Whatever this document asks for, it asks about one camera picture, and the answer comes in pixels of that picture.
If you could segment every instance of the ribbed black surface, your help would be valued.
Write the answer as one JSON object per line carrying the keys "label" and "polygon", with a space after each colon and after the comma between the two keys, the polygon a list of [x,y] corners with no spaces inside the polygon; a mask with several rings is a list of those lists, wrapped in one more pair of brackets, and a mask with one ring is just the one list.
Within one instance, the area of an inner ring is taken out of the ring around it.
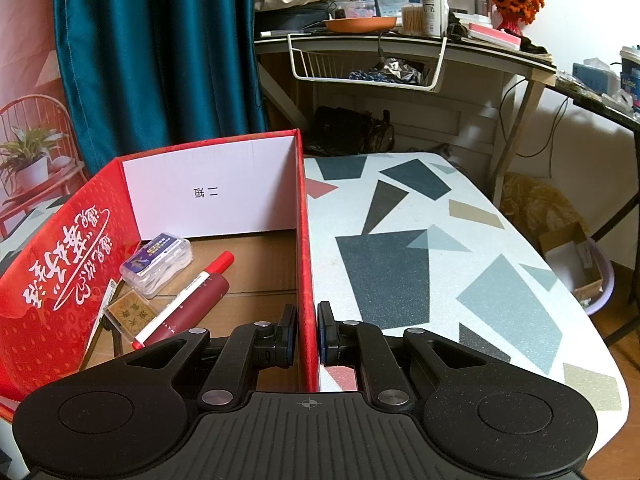
{"label": "ribbed black surface", "polygon": [[[317,404],[308,407],[313,401]],[[482,477],[443,460],[428,446],[408,416],[377,412],[359,393],[341,393],[254,394],[249,404],[238,412],[204,416],[176,454],[130,478],[471,480]],[[33,479],[54,480],[55,477],[36,473]]]}

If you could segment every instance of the red marker cap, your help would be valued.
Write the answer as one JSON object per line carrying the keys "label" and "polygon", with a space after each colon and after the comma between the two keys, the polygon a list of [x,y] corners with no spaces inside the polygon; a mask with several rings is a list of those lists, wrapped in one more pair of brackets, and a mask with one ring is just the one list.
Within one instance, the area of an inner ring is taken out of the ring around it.
{"label": "red marker cap", "polygon": [[225,251],[218,256],[210,265],[204,269],[209,274],[222,274],[227,270],[236,258],[229,251]]}

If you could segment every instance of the terrazzo patterned tablecloth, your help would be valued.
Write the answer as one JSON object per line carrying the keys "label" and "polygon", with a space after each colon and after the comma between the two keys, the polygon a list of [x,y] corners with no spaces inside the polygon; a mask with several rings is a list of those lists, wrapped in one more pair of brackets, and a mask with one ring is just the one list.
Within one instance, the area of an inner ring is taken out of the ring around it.
{"label": "terrazzo patterned tablecloth", "polygon": [[[598,415],[592,454],[628,413],[582,307],[482,193],[433,153],[305,159],[314,302],[386,335],[419,326],[567,384]],[[323,391],[354,389],[323,368]]]}

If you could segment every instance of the white wire basket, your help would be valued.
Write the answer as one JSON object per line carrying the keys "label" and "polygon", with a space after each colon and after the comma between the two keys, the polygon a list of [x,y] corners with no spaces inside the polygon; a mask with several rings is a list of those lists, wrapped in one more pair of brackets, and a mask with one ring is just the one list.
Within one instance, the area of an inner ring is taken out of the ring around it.
{"label": "white wire basket", "polygon": [[303,50],[293,46],[292,34],[287,36],[289,44],[289,58],[291,71],[300,81],[315,81],[323,83],[348,83],[369,86],[383,86],[386,88],[401,88],[420,92],[439,92],[444,78],[446,64],[444,53],[447,38],[442,39],[442,47],[438,59],[434,63],[425,63],[426,81],[423,85],[402,83],[388,83],[349,79],[349,74],[362,70],[367,72],[380,61],[380,54],[375,52],[317,52]]}

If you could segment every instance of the maroon cylinder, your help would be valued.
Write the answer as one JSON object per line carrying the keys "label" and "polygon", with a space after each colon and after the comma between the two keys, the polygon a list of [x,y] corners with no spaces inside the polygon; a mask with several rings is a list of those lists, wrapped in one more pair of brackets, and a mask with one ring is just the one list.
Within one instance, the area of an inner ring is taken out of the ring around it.
{"label": "maroon cylinder", "polygon": [[200,323],[229,290],[229,282],[216,272],[202,282],[191,295],[162,322],[148,338],[145,346],[174,336]]}

